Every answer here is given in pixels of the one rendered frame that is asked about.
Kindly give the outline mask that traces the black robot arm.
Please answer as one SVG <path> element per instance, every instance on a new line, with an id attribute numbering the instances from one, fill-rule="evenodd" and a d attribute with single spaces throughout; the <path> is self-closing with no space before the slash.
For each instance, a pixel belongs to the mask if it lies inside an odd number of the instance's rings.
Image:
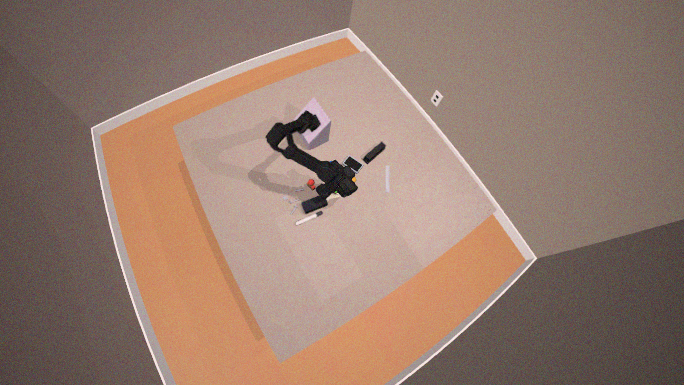
<path id="1" fill-rule="evenodd" d="M 307 128 L 312 132 L 321 124 L 316 115 L 314 115 L 312 116 L 306 110 L 293 122 L 285 125 L 282 122 L 276 123 L 266 135 L 267 142 L 273 150 L 281 152 L 285 158 L 291 159 L 315 172 L 324 183 L 334 187 L 333 190 L 337 191 L 342 198 L 347 197 L 353 194 L 358 187 L 350 176 L 346 175 L 345 168 L 337 160 L 332 162 L 320 161 L 295 145 L 293 133 L 297 131 L 300 134 L 304 133 Z M 289 145 L 284 150 L 278 144 L 286 137 Z"/>

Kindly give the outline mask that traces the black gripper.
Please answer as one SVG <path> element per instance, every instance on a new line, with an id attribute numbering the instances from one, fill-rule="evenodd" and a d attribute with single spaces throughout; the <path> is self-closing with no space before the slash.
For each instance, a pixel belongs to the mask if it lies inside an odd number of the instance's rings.
<path id="1" fill-rule="evenodd" d="M 349 166 L 345 166 L 344 168 L 345 168 L 345 173 L 346 173 L 346 175 L 347 175 L 347 176 L 350 176 L 350 178 L 353 179 L 353 178 L 355 177 L 355 172 L 354 172 Z M 325 200 L 325 199 L 328 198 L 331 194 L 333 194 L 334 192 L 336 192 L 336 191 L 333 190 L 333 188 L 334 188 L 334 187 L 332 187 L 332 186 L 330 186 L 330 185 L 324 183 L 324 184 L 320 184 L 318 187 L 316 187 L 316 192 L 320 195 L 320 197 L 321 197 L 323 200 Z"/>

